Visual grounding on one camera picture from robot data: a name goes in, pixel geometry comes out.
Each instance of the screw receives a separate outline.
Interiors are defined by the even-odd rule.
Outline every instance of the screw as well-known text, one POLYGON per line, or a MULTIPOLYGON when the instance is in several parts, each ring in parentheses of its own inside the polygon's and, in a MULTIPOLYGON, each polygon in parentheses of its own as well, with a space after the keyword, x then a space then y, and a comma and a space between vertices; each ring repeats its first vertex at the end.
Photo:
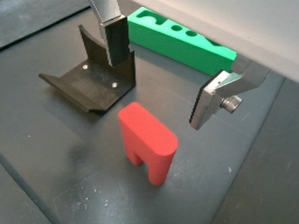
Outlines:
POLYGON ((223 99, 222 104, 219 106, 233 114, 238 109, 241 103, 242 99, 237 95, 233 95, 231 97, 223 99))
POLYGON ((114 82, 114 83, 113 83, 113 88, 117 88, 117 87, 118 87, 118 83, 114 82))

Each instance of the green foam block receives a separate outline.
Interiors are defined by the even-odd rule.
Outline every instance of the green foam block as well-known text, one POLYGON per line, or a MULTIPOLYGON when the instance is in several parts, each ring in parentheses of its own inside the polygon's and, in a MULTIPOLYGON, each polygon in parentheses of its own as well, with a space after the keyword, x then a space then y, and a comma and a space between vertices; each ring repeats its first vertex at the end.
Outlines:
POLYGON ((147 8, 129 16, 129 31, 134 43, 206 74, 231 72, 237 53, 147 8))

